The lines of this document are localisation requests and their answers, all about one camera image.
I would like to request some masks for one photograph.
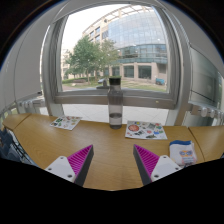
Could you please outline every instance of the office room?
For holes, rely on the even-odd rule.
[[[108,191],[221,159],[222,33],[184,6],[25,7],[1,51],[1,158]]]

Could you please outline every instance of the sky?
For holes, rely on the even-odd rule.
[[[127,4],[97,6],[70,15],[64,30],[62,48],[73,48],[76,42],[82,37],[82,32],[87,27],[107,13],[126,5]]]

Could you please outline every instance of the window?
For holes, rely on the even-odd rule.
[[[11,112],[12,112],[12,114],[18,114],[18,111],[16,108],[12,109]]]
[[[108,37],[108,30],[102,33],[102,39],[106,39]]]
[[[134,66],[124,66],[124,77],[134,78]]]
[[[193,80],[191,101],[212,105],[218,109],[222,100],[222,76],[204,55],[191,48]]]
[[[90,37],[92,38],[94,36],[94,31],[90,33]]]
[[[95,40],[100,41],[100,35],[96,36]]]
[[[96,31],[96,34],[99,33],[100,32],[100,27],[96,28],[95,31]]]
[[[113,76],[120,76],[120,67],[113,67],[112,68],[112,75]]]
[[[80,32],[74,29],[74,34],[70,33],[71,29],[66,28],[66,24],[69,21],[70,23],[73,20],[81,21],[81,17],[79,18],[81,16],[80,12],[68,15],[67,18],[62,18],[61,21],[67,19],[64,22],[64,26],[58,25],[57,30],[49,32],[52,35],[52,40],[55,41],[55,44],[58,44],[58,48],[50,48],[51,55],[57,55],[57,52],[54,52],[54,50],[63,48],[63,43],[66,44],[67,39],[72,36],[72,45],[68,47],[68,51],[71,54],[68,55],[68,59],[74,60],[70,60],[72,63],[68,66],[68,77],[74,77],[75,79],[82,77],[85,78],[86,83],[82,87],[78,85],[72,86],[70,83],[62,83],[62,77],[64,77],[62,69],[61,71],[49,72],[50,76],[52,76],[50,85],[52,85],[51,91],[53,91],[52,96],[54,96],[55,102],[60,104],[64,101],[74,103],[77,100],[79,102],[85,100],[84,103],[105,104],[107,91],[105,89],[97,89],[96,87],[99,86],[98,80],[92,79],[91,76],[96,72],[97,76],[109,75],[108,68],[103,71],[106,65],[111,67],[112,74],[110,75],[121,76],[121,87],[124,90],[124,97],[131,96],[135,99],[134,104],[148,105],[149,102],[153,102],[154,105],[155,99],[157,99],[160,104],[154,105],[155,107],[173,108],[176,102],[175,94],[179,85],[179,46],[175,39],[178,37],[176,37],[176,30],[173,28],[174,24],[170,22],[167,14],[160,8],[152,8],[153,10],[150,12],[136,12],[125,17],[121,16],[121,18],[116,20],[108,19],[107,30],[102,35],[103,41],[101,41],[101,36],[99,35],[100,27],[91,32],[90,35],[84,35],[88,33],[87,30],[97,27],[94,21],[90,20],[89,27],[82,27]],[[94,11],[94,8],[82,11],[82,14],[85,14],[85,18],[88,17],[90,10]],[[150,16],[153,14],[153,21],[159,22],[158,24],[161,26],[160,30],[162,32],[156,32],[156,23],[146,23],[151,20],[149,14]],[[95,37],[96,41],[92,41],[93,39],[90,36],[96,32],[98,32],[98,35]],[[107,41],[111,42],[112,46],[109,50],[105,46],[104,48],[102,47],[103,43],[107,43]],[[83,53],[82,50],[85,49],[88,49],[88,52]],[[52,62],[48,64],[53,66],[55,61],[57,61],[56,58],[55,60],[52,59]],[[162,86],[156,83],[156,78],[161,77],[166,80],[166,85]],[[127,105],[130,103],[129,99],[125,101]]]
[[[109,68],[105,68],[103,71],[104,76],[109,76]]]
[[[138,66],[138,77],[140,79],[151,79],[151,66]]]

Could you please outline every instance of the white wall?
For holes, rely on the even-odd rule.
[[[40,51],[48,26],[65,2],[45,11],[17,38],[0,73],[0,111],[40,88]]]
[[[206,33],[189,16],[181,12],[179,9],[167,2],[160,2],[179,20],[192,47],[195,47],[196,50],[200,51],[205,57],[207,57],[224,77],[222,58]]]

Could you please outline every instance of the glass facade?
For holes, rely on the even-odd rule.
[[[162,26],[154,11],[136,13],[108,25],[108,39],[119,49],[119,63],[167,64]]]
[[[151,79],[151,66],[138,66],[139,79]]]
[[[164,44],[165,37],[154,11],[135,13],[108,25],[108,38],[117,48],[142,44]]]
[[[124,66],[124,77],[134,78],[134,66]]]

